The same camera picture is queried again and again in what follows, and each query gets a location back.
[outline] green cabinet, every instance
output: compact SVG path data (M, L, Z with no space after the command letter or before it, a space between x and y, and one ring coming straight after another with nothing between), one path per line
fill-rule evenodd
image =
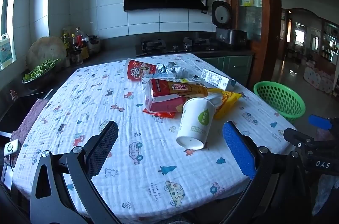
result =
M228 56L204 58L203 60L246 86L250 75L252 58L252 56Z

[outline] cup bottom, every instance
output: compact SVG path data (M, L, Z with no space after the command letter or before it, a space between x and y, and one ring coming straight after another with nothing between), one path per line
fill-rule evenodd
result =
M205 145L200 140L195 139L193 137L188 137L188 136L178 137L177 143L184 148L194 149L194 150L203 149Z

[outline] sink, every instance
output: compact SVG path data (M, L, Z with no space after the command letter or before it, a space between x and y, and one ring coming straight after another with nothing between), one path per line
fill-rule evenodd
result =
M18 98L0 121L0 131L12 133L19 126L38 99L44 99L49 92L40 92Z

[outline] screw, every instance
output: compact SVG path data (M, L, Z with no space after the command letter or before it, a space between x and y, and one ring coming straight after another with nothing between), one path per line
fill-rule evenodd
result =
M259 147L259 151L263 154L268 153L267 147Z
M73 153L75 153L75 154L78 154L78 153L80 153L82 151L82 147L75 147L74 149L73 149Z
M296 152L296 151L292 151L292 152L291 152L291 155L292 155L294 158L298 158L298 157L299 157L299 153Z
M49 154L50 154L50 152L49 152L48 150L45 150L45 151L42 153L42 157L47 157Z

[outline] table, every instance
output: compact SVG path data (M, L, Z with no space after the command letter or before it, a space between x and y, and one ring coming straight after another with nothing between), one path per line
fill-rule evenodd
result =
M151 64L174 61L195 75L220 73L192 54L139 58ZM174 119L143 113L141 83L125 78L125 61L77 70L43 109L18 156L13 182L29 198L44 150L67 153L97 135L109 120L119 137L92 182L122 223L155 223L244 189L244 176L222 137L232 120L244 135L274 153L286 153L286 119L242 85L243 97L221 121L213 121L207 146L185 150L176 143L181 114ZM65 181L77 210L86 215L69 175Z

